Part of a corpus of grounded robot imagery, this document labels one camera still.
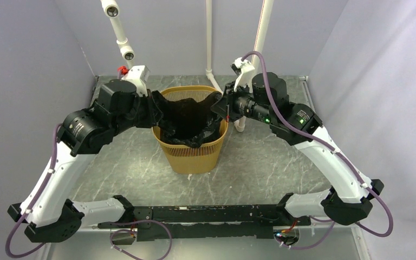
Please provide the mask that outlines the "black trash bag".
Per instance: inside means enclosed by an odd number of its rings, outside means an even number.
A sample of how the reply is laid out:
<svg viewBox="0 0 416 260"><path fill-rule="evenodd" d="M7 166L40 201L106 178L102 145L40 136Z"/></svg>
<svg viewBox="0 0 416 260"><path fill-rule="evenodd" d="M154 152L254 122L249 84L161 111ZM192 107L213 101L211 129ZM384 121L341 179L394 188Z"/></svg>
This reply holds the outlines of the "black trash bag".
<svg viewBox="0 0 416 260"><path fill-rule="evenodd" d="M200 148L202 144L219 139L222 117L214 113L211 106L221 97L220 92L212 92L199 102L193 98L170 101L160 92L152 92L153 101L163 114L158 122L160 140L166 144Z"/></svg>

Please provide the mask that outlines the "yellow plastic trash bin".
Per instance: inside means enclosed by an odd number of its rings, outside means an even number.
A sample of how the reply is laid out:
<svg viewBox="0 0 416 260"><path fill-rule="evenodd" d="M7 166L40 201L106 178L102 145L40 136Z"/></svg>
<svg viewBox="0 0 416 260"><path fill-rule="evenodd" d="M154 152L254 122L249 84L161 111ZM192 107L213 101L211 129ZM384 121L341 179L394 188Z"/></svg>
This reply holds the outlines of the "yellow plastic trash bin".
<svg viewBox="0 0 416 260"><path fill-rule="evenodd" d="M177 86L164 89L161 93L170 101L178 101L185 98L202 101L209 94L216 91L215 88L210 86ZM219 138L202 144L200 148L167 144L161 140L159 127L153 127L152 131L172 170L180 174L199 174L209 172L215 168L222 150L224 138L228 132L228 123L222 120L216 132L219 134Z"/></svg>

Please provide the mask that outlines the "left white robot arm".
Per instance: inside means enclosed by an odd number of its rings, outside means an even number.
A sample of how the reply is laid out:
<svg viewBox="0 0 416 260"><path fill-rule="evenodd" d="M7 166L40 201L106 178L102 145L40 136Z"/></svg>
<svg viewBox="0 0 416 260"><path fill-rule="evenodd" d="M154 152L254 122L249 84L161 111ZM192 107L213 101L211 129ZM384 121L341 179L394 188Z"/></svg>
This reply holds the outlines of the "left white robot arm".
<svg viewBox="0 0 416 260"><path fill-rule="evenodd" d="M25 201L8 209L15 221L26 223L24 233L31 242L59 243L85 226L116 223L125 228L133 223L134 206L121 195L82 203L70 200L69 194L117 135L132 127L156 126L163 102L157 90L139 94L131 82L113 79L101 86L89 107L67 115L55 129L53 154L36 186Z"/></svg>

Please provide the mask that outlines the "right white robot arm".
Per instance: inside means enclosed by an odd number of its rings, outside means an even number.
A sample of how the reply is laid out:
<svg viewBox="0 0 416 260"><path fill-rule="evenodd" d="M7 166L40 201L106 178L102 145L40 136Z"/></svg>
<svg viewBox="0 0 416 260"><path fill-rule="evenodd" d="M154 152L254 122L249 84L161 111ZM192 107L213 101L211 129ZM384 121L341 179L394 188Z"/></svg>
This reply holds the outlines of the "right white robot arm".
<svg viewBox="0 0 416 260"><path fill-rule="evenodd" d="M277 219L289 225L298 217L328 217L341 225L350 225L368 217L374 198L362 184L367 184L380 194L384 184L379 179L360 175L357 178L345 162L332 152L332 142L321 119L307 105L289 100L287 83L276 74L268 72L271 94L280 114L293 127L304 132L301 136L282 124L268 100L263 76L252 79L252 87L234 88L234 82L226 84L223 94L218 94L211 110L228 121L245 116L267 124L278 138L294 147L321 171L331 187L310 194L286 194L277 204Z"/></svg>

